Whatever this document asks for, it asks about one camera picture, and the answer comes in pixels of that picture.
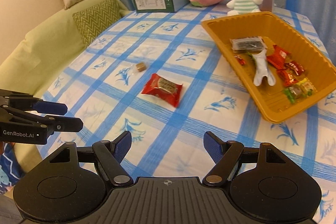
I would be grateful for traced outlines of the red round-label snack packet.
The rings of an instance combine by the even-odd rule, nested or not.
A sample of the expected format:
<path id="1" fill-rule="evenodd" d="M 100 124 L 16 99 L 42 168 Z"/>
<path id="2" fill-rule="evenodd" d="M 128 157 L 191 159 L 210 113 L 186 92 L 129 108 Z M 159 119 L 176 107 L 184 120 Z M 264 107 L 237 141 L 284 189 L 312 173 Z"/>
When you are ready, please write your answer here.
<path id="1" fill-rule="evenodd" d="M 143 87 L 141 93 L 155 96 L 177 108 L 179 105 L 182 88 L 183 85 L 176 84 L 159 76 L 157 73 L 153 73 L 151 78 Z"/>

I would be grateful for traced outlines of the clear green candy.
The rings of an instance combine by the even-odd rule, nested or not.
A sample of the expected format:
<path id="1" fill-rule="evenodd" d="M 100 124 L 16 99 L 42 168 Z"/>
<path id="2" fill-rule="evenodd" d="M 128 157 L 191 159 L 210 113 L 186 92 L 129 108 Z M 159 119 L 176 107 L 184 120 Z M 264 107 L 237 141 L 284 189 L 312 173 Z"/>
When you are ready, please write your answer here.
<path id="1" fill-rule="evenodd" d="M 291 104 L 295 104 L 296 101 L 299 99 L 306 98 L 306 95 L 303 93 L 298 85 L 285 88 L 283 92 Z"/>

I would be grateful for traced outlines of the white green snack packet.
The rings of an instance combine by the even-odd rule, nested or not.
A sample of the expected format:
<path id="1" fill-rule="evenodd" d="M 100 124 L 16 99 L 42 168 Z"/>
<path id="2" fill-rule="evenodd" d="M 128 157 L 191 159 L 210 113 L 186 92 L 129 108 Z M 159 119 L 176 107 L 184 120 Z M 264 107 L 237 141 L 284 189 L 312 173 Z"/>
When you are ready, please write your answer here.
<path id="1" fill-rule="evenodd" d="M 255 86 L 260 86 L 265 77 L 269 86 L 275 86 L 276 79 L 273 73 L 268 68 L 268 63 L 266 60 L 266 49 L 256 54 L 253 53 L 248 54 L 254 61 L 256 67 L 255 76 L 253 78 L 253 84 Z"/>

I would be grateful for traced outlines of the clear brown candy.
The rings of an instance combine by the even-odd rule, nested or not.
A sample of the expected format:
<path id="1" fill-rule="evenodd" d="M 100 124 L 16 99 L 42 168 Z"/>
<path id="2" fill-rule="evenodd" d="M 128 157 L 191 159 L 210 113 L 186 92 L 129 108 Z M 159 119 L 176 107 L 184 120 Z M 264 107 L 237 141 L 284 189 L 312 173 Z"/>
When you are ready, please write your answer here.
<path id="1" fill-rule="evenodd" d="M 147 67 L 148 67 L 148 65 L 147 65 L 146 62 L 140 62 L 140 63 L 137 63 L 137 64 L 133 64 L 131 66 L 131 72 L 133 74 L 141 73 L 141 72 L 147 70 Z"/>

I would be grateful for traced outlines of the small red candy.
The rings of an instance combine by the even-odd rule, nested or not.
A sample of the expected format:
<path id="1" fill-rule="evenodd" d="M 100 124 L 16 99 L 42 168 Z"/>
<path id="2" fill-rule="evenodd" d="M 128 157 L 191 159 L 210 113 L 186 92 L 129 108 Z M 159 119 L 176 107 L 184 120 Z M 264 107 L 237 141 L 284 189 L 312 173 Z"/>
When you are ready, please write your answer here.
<path id="1" fill-rule="evenodd" d="M 240 55 L 235 55 L 234 58 L 238 61 L 238 63 L 239 63 L 241 66 L 246 65 L 246 61 L 245 61 Z"/>

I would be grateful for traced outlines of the red gold candy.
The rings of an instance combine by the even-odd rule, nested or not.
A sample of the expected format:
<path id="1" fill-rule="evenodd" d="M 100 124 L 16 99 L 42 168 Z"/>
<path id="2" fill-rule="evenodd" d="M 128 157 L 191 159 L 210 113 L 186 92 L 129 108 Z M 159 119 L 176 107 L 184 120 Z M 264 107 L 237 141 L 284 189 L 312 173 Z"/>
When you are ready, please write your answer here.
<path id="1" fill-rule="evenodd" d="M 298 83 L 298 80 L 286 69 L 278 69 L 277 75 L 282 80 L 282 84 L 285 88 L 288 88 Z"/>

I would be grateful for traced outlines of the yellow green candy packet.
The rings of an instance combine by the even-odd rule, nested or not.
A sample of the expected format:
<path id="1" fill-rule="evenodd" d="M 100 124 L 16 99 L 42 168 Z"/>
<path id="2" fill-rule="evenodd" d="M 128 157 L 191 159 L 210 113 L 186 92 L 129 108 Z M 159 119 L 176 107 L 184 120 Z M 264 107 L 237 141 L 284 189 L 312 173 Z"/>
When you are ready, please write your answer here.
<path id="1" fill-rule="evenodd" d="M 309 79 L 304 78 L 299 82 L 299 87 L 306 96 L 312 96 L 315 92 L 314 85 L 310 82 Z"/>

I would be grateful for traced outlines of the large red snack packet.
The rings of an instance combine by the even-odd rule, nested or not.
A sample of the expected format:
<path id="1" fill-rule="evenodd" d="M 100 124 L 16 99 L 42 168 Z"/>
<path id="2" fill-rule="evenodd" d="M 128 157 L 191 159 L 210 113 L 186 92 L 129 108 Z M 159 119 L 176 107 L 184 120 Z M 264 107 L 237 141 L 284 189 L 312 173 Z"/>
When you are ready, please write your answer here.
<path id="1" fill-rule="evenodd" d="M 276 69 L 284 69 L 285 67 L 285 60 L 287 56 L 290 55 L 290 52 L 283 49 L 282 47 L 279 47 L 278 45 L 273 45 L 274 52 L 266 57 L 266 60 L 268 63 L 273 65 Z"/>

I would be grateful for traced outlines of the black grey snack packet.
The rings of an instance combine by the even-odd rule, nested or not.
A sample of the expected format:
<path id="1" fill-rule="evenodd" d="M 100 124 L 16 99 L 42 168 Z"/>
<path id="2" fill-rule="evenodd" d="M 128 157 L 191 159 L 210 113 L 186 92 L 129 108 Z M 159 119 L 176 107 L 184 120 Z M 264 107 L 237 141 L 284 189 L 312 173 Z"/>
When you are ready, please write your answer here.
<path id="1" fill-rule="evenodd" d="M 260 52 L 264 49 L 267 49 L 266 44 L 264 43 L 262 37 L 253 36 L 248 38 L 241 39 L 231 39 L 231 46 L 234 52 Z"/>

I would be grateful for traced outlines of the dark red candy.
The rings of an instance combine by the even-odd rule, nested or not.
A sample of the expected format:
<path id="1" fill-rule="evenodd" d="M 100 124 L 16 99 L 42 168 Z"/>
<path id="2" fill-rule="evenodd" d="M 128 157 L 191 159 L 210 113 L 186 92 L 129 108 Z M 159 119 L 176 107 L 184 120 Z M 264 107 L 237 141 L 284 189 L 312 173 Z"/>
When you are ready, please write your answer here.
<path id="1" fill-rule="evenodd" d="M 297 76 L 300 76 L 305 72 L 304 67 L 295 60 L 285 63 L 285 67 L 292 70 Z"/>

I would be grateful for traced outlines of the green sofa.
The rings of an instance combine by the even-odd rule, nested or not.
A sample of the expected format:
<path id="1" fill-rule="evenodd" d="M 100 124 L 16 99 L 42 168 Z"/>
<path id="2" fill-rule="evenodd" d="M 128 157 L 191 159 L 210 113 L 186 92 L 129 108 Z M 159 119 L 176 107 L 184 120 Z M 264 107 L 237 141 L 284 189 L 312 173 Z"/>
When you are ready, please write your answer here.
<path id="1" fill-rule="evenodd" d="M 50 16 L 26 33 L 1 64 L 1 89 L 29 93 L 40 97 L 58 75 L 89 44 L 84 42 L 73 15 L 93 8 L 107 0 L 83 0 Z M 120 1 L 112 0 L 116 13 L 124 17 L 130 10 Z"/>

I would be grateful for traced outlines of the blue checked tablecloth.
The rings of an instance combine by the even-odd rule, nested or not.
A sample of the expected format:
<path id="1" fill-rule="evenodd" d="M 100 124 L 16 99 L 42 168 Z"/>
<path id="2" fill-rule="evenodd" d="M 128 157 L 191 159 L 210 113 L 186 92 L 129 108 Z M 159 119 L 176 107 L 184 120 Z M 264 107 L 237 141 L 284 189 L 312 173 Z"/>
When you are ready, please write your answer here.
<path id="1" fill-rule="evenodd" d="M 335 93 L 280 124 L 265 121 L 201 25 L 225 14 L 222 5 L 188 5 L 172 14 L 133 12 L 108 27 L 43 96 L 66 104 L 83 129 L 52 135 L 39 152 L 46 157 L 67 141 L 89 146 L 128 130 L 122 166 L 132 177 L 203 177 L 213 166 L 205 132 L 248 147 L 270 142 L 319 183 L 314 220 L 335 223 Z M 133 74 L 140 62 L 147 70 Z M 141 93 L 153 73 L 183 85 L 177 108 Z"/>

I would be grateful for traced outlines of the green zigzag cushion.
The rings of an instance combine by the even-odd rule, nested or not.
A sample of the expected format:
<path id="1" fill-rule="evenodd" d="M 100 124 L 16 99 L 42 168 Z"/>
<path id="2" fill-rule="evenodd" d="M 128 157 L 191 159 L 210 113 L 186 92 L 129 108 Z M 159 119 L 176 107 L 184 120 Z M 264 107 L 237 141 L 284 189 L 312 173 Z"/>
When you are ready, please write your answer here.
<path id="1" fill-rule="evenodd" d="M 72 18 L 84 45 L 88 47 L 104 30 L 120 20 L 121 15 L 116 0 L 105 0 L 85 10 L 75 12 Z"/>

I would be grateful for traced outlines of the yellow plastic tray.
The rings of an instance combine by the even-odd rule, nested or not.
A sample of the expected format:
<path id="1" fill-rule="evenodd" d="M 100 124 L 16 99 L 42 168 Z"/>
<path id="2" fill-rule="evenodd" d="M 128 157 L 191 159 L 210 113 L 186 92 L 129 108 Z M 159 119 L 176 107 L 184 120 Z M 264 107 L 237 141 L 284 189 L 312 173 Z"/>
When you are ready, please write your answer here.
<path id="1" fill-rule="evenodd" d="M 335 66 L 271 12 L 202 22 L 262 117 L 281 123 L 335 91 Z"/>

